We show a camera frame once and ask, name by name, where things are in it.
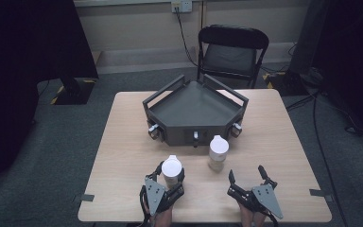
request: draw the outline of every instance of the black equipment case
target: black equipment case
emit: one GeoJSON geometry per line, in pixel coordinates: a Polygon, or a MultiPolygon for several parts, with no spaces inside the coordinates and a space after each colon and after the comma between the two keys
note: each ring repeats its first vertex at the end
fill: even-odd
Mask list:
{"type": "Polygon", "coordinates": [[[186,81],[180,76],[143,101],[148,134],[169,146],[209,145],[215,135],[228,140],[237,137],[249,100],[216,79],[205,75],[203,81],[186,81]],[[242,101],[234,102],[215,90],[221,87],[242,101]],[[176,88],[168,95],[163,93],[176,88]],[[148,107],[148,103],[162,97],[148,107]]]}

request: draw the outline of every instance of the robotic arm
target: robotic arm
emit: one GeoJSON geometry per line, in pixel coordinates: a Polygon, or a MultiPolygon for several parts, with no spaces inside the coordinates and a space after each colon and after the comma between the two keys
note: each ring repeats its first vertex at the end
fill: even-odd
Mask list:
{"type": "Polygon", "coordinates": [[[262,166],[259,166],[258,170],[262,179],[265,181],[262,185],[255,186],[252,190],[248,191],[235,184],[234,174],[231,170],[229,173],[229,182],[231,185],[228,190],[228,195],[252,212],[261,212],[268,216],[273,221],[273,224],[278,226],[277,220],[273,215],[279,219],[282,219],[283,215],[273,191],[277,183],[268,177],[268,174],[262,166]]]}
{"type": "Polygon", "coordinates": [[[164,161],[160,162],[154,172],[146,175],[146,184],[141,187],[140,203],[144,213],[144,222],[141,226],[146,226],[151,216],[169,209],[184,194],[184,188],[182,187],[184,168],[181,169],[178,182],[168,191],[165,190],[165,186],[157,183],[157,176],[161,175],[163,163],[164,161]],[[149,213],[146,211],[144,202],[146,202],[149,213]]]}

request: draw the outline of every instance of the gray carpet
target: gray carpet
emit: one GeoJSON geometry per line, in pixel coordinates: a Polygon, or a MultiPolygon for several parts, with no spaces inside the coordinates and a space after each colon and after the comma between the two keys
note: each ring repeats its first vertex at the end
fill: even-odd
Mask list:
{"type": "MultiPolygon", "coordinates": [[[[281,66],[267,64],[267,67],[274,69],[281,66]]],[[[80,106],[50,105],[61,86],[58,80],[51,80],[40,96],[35,114],[37,124],[15,163],[0,174],[0,226],[125,226],[125,223],[79,221],[79,201],[75,197],[84,193],[115,94],[122,91],[155,91],[180,74],[193,78],[196,68],[100,75],[87,105],[80,106]]],[[[39,84],[40,92],[46,84],[39,84]]],[[[231,86],[241,88],[235,81],[231,86]]],[[[256,88],[266,88],[261,78],[256,88]]],[[[283,101],[288,106],[302,98],[304,96],[286,96],[283,101]]],[[[320,188],[332,194],[314,130],[313,103],[311,101],[294,109],[289,115],[320,188]]],[[[318,96],[316,121],[348,225],[363,226],[363,137],[344,130],[348,121],[341,111],[333,107],[327,96],[318,96]]],[[[333,201],[328,204],[333,214],[329,223],[280,225],[343,226],[337,203],[333,201]]]]}

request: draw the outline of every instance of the white cup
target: white cup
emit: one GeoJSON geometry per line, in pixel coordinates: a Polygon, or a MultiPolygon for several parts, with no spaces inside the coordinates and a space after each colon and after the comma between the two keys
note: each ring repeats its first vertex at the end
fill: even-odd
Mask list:
{"type": "Polygon", "coordinates": [[[224,166],[223,162],[226,160],[228,150],[228,141],[223,139],[220,135],[214,136],[214,139],[209,145],[208,166],[214,171],[222,170],[224,166]]]}
{"type": "Polygon", "coordinates": [[[164,180],[168,189],[178,183],[178,177],[181,172],[181,161],[179,161],[176,155],[169,155],[169,158],[162,163],[162,173],[164,174],[164,180]]]}

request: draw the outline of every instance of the wooden table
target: wooden table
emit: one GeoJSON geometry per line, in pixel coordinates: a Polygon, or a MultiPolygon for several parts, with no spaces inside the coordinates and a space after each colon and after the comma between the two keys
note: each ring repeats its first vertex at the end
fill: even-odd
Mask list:
{"type": "MultiPolygon", "coordinates": [[[[262,165],[278,183],[275,189],[284,218],[281,222],[328,222],[332,215],[323,197],[311,196],[320,189],[279,93],[275,90],[237,90],[249,98],[243,131],[231,138],[223,170],[207,166],[208,148],[170,147],[147,133],[142,101],[153,92],[118,93],[102,136],[83,201],[81,221],[142,221],[139,192],[144,177],[170,154],[185,169],[185,194],[176,201],[174,222],[239,222],[236,201],[227,195],[228,174],[236,184],[251,189],[263,182],[262,165]]],[[[158,182],[164,185],[163,176],[158,182]]]]}

